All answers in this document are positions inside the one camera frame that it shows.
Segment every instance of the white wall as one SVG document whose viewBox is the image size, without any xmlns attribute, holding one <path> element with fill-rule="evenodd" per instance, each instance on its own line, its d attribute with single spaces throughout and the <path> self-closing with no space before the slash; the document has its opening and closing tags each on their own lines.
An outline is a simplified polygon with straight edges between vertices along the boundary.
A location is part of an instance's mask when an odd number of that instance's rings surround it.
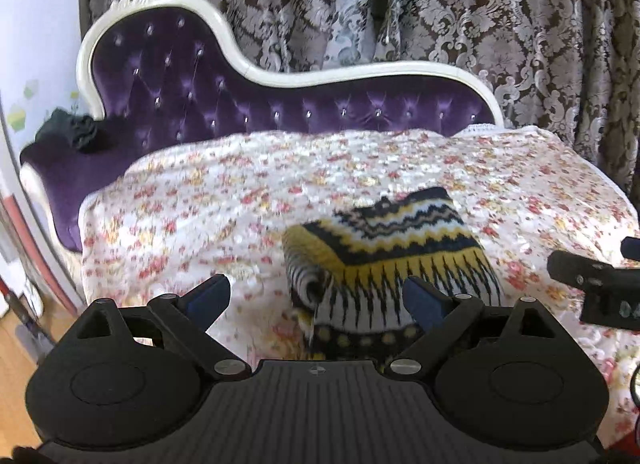
<svg viewBox="0 0 640 464">
<path fill-rule="evenodd" d="M 78 0 L 0 0 L 0 94 L 14 155 L 54 108 L 84 112 L 79 47 Z"/>
</svg>

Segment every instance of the ribbed black surface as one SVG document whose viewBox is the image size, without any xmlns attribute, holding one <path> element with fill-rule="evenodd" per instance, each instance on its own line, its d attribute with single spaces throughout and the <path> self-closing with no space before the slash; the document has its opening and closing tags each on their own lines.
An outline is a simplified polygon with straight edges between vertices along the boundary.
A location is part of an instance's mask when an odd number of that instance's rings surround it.
<svg viewBox="0 0 640 464">
<path fill-rule="evenodd" d="M 388 380 L 370 362 L 264 362 L 246 381 L 215 386 L 186 425 L 155 443 L 42 451 L 60 464 L 586 464 L 595 457 L 587 443 L 525 453 L 478 442 L 449 425 L 419 384 Z"/>
</svg>

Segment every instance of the black cloth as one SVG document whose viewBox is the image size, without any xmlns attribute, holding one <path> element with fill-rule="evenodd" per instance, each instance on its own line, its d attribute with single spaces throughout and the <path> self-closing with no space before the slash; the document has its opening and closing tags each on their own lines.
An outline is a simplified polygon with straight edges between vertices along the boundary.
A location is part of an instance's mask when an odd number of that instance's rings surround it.
<svg viewBox="0 0 640 464">
<path fill-rule="evenodd" d="M 98 133 L 98 126 L 89 116 L 75 116 L 56 108 L 51 117 L 36 132 L 36 142 L 47 136 L 60 136 L 74 150 L 87 150 Z"/>
</svg>

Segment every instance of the purple tufted backrest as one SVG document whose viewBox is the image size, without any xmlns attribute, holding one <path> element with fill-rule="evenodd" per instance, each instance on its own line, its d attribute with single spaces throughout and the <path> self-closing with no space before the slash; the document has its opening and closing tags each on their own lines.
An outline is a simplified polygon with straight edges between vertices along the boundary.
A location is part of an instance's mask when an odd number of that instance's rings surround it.
<svg viewBox="0 0 640 464">
<path fill-rule="evenodd" d="M 494 122 L 473 89 L 436 76 L 260 86 L 226 62 L 199 16 L 179 7 L 147 9 L 113 25 L 97 43 L 92 70 L 105 117 L 133 124 L 140 155 L 256 130 L 424 128 L 451 136 L 472 122 Z"/>
</svg>

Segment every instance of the black device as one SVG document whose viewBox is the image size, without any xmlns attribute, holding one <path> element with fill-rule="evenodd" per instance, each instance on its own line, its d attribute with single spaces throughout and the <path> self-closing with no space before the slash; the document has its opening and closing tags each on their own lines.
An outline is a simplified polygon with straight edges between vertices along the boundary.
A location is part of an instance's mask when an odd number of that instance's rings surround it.
<svg viewBox="0 0 640 464">
<path fill-rule="evenodd" d="M 384 373 L 370 361 L 272 360 L 252 372 L 205 332 L 229 303 L 224 276 L 146 307 L 97 300 L 28 384 L 27 409 L 45 441 L 37 456 L 57 464 L 596 461 L 607 386 L 541 303 L 484 306 L 414 277 L 402 298 L 425 333 Z"/>
<path fill-rule="evenodd" d="M 640 238 L 625 238 L 620 253 L 640 261 Z M 584 292 L 580 320 L 640 330 L 640 269 L 623 269 L 566 251 L 554 251 L 546 268 L 551 278 Z"/>
</svg>

